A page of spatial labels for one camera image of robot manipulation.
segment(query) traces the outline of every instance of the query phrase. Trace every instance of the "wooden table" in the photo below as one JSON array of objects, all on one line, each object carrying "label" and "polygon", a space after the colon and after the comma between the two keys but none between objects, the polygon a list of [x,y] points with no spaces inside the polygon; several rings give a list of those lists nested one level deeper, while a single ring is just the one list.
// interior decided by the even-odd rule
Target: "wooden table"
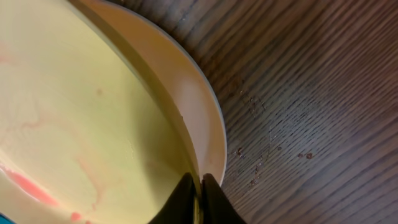
[{"label": "wooden table", "polygon": [[113,0],[197,61],[248,223],[398,223],[398,2]]}]

